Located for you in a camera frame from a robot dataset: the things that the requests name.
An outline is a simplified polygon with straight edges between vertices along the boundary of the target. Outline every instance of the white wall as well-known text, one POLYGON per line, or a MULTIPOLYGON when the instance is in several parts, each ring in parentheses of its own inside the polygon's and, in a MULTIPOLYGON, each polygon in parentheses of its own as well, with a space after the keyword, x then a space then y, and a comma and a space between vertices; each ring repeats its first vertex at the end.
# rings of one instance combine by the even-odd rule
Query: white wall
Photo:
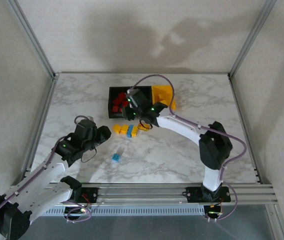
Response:
POLYGON ((0 0, 0 194, 21 172, 49 81, 5 1, 0 0))
POLYGON ((278 0, 235 76, 252 144, 284 215, 284 0, 278 0))
POLYGON ((56 72, 228 72, 265 0, 18 0, 56 72))

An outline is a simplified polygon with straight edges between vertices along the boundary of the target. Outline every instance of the yellow block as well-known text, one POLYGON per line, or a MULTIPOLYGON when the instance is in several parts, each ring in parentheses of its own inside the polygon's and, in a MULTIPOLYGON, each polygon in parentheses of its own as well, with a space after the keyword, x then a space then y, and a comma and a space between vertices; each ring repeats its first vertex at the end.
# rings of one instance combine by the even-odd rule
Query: yellow block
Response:
POLYGON ((118 125, 118 124, 115 124, 113 126, 113 131, 116 132, 117 134, 120 134, 121 133, 121 126, 118 125))
POLYGON ((123 125, 121 129, 121 133, 127 134, 128 130, 129 130, 129 125, 123 125))
POLYGON ((136 137, 138 135, 138 131, 139 131, 138 127, 134 126, 131 134, 132 137, 136 137))
MULTIPOLYGON (((165 100, 169 106, 172 98, 172 88, 170 85, 154 85, 152 86, 152 102, 153 104, 165 100)), ((176 101, 172 102, 172 109, 176 110, 176 101)))

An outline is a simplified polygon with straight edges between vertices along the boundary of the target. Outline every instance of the red block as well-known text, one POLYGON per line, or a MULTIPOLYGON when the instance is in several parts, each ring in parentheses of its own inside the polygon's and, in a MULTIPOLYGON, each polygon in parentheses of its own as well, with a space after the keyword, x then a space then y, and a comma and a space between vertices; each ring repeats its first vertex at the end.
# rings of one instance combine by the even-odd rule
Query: red block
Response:
POLYGON ((126 107, 126 106, 128 106, 128 105, 129 105, 129 101, 124 101, 124 102, 122 102, 123 108, 126 107))
POLYGON ((122 101, 124 101, 125 99, 127 99, 127 96, 124 92, 121 92, 119 95, 118 95, 118 98, 121 99, 122 101))
POLYGON ((119 107, 118 106, 113 106, 112 107, 112 113, 117 113, 119 111, 119 107))
POLYGON ((114 106, 119 106, 122 103, 122 100, 119 99, 118 97, 113 100, 113 105, 114 106))

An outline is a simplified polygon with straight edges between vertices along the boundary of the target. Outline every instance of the aluminum frame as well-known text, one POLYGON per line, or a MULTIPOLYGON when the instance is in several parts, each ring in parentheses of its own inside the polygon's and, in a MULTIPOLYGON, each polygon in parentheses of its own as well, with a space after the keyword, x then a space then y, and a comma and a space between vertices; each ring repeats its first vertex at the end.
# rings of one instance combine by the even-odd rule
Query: aluminum frame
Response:
MULTIPOLYGON (((53 188, 57 183, 50 183, 53 188)), ((83 188, 99 188, 94 206, 182 206, 210 205, 210 203, 188 203, 182 195, 186 187, 200 187, 200 183, 84 183, 83 188)), ((278 199, 271 184, 234 183, 239 205, 276 205, 278 199)), ((230 192, 234 205, 235 195, 230 192)))
POLYGON ((45 97, 45 101, 41 105, 41 112, 38 115, 37 119, 35 120, 36 127, 34 128, 32 132, 32 135, 31 135, 32 137, 26 148, 26 155, 25 155, 25 158, 22 164, 23 167, 21 170, 21 174, 19 178, 17 179, 18 183, 21 182, 23 178, 31 172, 31 167, 32 167, 35 155, 36 155, 36 151, 38 149, 39 141, 42 135, 43 127, 44 127, 44 124, 45 124, 45 121, 48 115, 48 111, 49 111, 50 104, 51 104, 51 99, 52 99, 58 78, 59 78, 59 75, 56 75, 52 79, 50 86, 48 88, 46 97, 45 97))
POLYGON ((5 0, 8 8, 12 11, 16 21, 20 25, 21 29, 26 35, 26 39, 29 41, 30 46, 33 48, 35 54, 38 56, 40 62, 42 63, 47 74, 53 79, 55 77, 55 72, 43 51, 36 35, 34 34, 26 16, 24 15, 17 0, 5 0))
POLYGON ((276 4, 277 0, 266 0, 260 13, 258 14, 255 23, 249 32, 248 36, 246 37, 246 40, 244 41, 244 44, 237 55, 235 62, 233 63, 233 66, 229 72, 229 78, 233 79, 239 68, 241 67, 241 64, 243 63, 245 57, 247 56, 252 44, 256 40, 260 30, 262 29, 264 23, 266 22, 268 16, 270 15, 274 5, 276 4))
POLYGON ((240 102, 239 102, 239 98, 238 98, 238 95, 237 95, 237 88, 236 88, 236 81, 235 81, 235 78, 233 79, 230 79, 229 78, 229 83, 230 83, 230 86, 231 86, 231 91, 232 91, 232 94, 233 94, 233 97, 234 97, 234 100, 235 100, 235 105, 236 105, 236 108, 237 108, 237 111, 238 111, 238 115, 240 117, 240 122, 241 122, 241 125, 242 125, 242 129, 243 129, 243 132, 244 132, 244 137, 245 137, 245 140, 246 140, 246 143, 247 143, 247 150, 251 156, 251 159, 252 159, 252 164, 253 164, 253 167, 254 167, 254 171, 256 171, 256 177, 258 178, 258 183, 261 183, 261 184, 270 184, 270 181, 267 179, 266 175, 265 175, 265 171, 264 171, 264 168, 262 166, 262 161, 261 159, 258 158, 258 155, 255 153, 254 151, 254 148, 252 146, 252 140, 250 138, 250 135, 249 135, 249 132, 248 132, 248 123, 246 121, 246 117, 244 116, 243 114, 243 107, 241 106, 240 102))

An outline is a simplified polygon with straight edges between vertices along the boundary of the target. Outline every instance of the black box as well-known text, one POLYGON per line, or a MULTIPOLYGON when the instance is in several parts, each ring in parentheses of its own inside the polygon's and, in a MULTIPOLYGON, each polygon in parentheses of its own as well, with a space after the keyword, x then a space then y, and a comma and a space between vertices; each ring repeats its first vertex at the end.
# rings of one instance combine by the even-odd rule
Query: black box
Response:
MULTIPOLYGON (((130 89, 131 86, 110 86, 108 91, 108 118, 109 119, 120 119, 122 117, 122 112, 112 112, 113 100, 115 100, 120 93, 127 93, 127 90, 130 89)), ((136 89, 140 89, 141 92, 145 95, 147 99, 152 103, 152 87, 151 86, 137 86, 136 89)))

